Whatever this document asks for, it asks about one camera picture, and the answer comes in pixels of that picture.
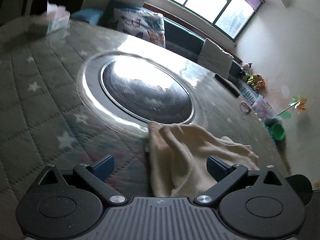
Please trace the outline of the cream sweatshirt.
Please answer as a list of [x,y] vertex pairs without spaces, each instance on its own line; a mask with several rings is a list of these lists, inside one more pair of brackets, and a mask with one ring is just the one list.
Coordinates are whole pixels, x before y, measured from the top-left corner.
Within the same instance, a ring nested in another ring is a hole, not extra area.
[[155,197],[194,199],[217,184],[206,168],[210,155],[230,166],[259,168],[259,157],[251,146],[229,137],[217,138],[199,125],[161,125],[153,121],[148,129],[151,187]]

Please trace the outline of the green bowl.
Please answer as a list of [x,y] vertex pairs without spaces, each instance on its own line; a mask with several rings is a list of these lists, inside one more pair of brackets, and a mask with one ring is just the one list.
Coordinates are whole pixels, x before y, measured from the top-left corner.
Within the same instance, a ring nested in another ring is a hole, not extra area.
[[270,127],[270,132],[274,140],[282,141],[285,138],[285,130],[281,123],[277,122]]

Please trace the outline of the clear plastic box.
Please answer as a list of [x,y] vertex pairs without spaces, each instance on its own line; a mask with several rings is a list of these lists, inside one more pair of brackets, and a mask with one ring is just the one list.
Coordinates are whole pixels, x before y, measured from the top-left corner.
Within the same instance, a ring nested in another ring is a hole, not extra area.
[[276,116],[276,112],[261,95],[253,103],[252,109],[262,122],[273,119]]

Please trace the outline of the black remote control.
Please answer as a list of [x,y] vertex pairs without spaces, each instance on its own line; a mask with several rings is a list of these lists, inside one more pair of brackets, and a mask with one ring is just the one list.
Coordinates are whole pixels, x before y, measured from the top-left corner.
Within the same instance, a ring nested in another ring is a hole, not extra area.
[[224,79],[219,74],[215,74],[215,79],[225,88],[227,89],[235,98],[240,96],[240,92],[226,79]]

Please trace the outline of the orange plush toy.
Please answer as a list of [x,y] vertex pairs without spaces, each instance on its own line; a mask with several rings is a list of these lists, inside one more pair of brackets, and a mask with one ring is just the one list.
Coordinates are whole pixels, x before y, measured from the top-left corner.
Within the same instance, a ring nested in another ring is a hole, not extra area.
[[265,85],[266,85],[266,82],[265,82],[264,79],[262,79],[262,80],[260,80],[260,81],[258,81],[258,82],[255,83],[255,85],[253,86],[253,89],[254,89],[254,90],[259,90],[259,89],[261,89],[261,88],[264,88]]

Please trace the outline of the black induction cooktop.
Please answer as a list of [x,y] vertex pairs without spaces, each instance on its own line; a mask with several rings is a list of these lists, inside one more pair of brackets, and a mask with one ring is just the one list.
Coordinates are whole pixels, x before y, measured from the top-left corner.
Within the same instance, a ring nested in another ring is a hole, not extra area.
[[193,118],[194,104],[187,89],[143,58],[111,57],[101,68],[100,86],[118,108],[140,121],[186,124]]

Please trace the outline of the yellow plush toy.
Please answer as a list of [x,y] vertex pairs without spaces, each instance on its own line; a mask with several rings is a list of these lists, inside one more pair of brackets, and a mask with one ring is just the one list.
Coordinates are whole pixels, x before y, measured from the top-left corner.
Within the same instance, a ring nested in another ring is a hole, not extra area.
[[253,75],[249,75],[249,77],[247,78],[247,84],[249,86],[251,86],[252,88],[258,84],[259,81],[262,81],[263,77],[260,74],[253,74]]

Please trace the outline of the paper pinwheel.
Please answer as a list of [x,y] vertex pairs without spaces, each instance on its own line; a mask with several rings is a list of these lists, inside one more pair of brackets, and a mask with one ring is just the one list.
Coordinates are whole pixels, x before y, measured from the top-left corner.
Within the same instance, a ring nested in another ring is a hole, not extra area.
[[302,96],[295,96],[292,98],[292,102],[288,104],[288,107],[283,111],[279,112],[276,117],[283,119],[290,119],[292,117],[291,110],[296,110],[299,114],[302,111],[306,110],[307,98]]

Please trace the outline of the black white plush toy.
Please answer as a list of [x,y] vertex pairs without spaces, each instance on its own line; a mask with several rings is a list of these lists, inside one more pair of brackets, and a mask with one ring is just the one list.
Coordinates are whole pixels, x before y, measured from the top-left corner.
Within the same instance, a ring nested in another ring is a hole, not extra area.
[[246,76],[250,75],[250,70],[252,67],[252,62],[246,62],[241,66],[241,77],[245,78]]

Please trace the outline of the grey pillow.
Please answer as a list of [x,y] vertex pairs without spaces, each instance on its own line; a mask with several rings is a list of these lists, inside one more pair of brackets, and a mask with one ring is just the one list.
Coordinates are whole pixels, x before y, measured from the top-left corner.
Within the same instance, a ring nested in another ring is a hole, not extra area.
[[206,39],[197,59],[197,64],[227,79],[234,57]]

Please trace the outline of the teal sofa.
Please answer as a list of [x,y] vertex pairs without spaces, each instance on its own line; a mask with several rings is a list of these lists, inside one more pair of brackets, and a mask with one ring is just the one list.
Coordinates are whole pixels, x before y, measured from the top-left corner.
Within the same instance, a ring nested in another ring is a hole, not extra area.
[[[117,20],[114,16],[114,9],[124,12],[150,12],[148,8],[149,6],[144,8],[118,1],[110,1],[104,11],[93,8],[83,9],[72,13],[71,18],[105,28],[116,29]],[[207,37],[200,34],[196,28],[187,26],[186,22],[166,12],[163,15],[166,48],[196,62]],[[249,85],[245,84],[240,72],[240,60],[235,58],[229,70],[228,80],[240,90],[240,93],[249,104],[253,104],[259,95]]]

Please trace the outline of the butterfly pillow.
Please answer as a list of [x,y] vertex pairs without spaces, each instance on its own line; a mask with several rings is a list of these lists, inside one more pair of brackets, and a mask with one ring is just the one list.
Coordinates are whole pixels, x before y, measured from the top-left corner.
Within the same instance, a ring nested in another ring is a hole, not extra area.
[[117,31],[141,38],[165,48],[165,26],[162,14],[131,8],[114,8]]

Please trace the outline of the tissue box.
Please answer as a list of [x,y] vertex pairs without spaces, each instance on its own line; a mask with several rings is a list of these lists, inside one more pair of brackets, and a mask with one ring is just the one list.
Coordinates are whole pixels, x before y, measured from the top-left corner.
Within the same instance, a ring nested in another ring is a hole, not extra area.
[[69,27],[70,12],[64,6],[47,2],[47,11],[39,16],[32,16],[29,32],[37,35],[47,35]]

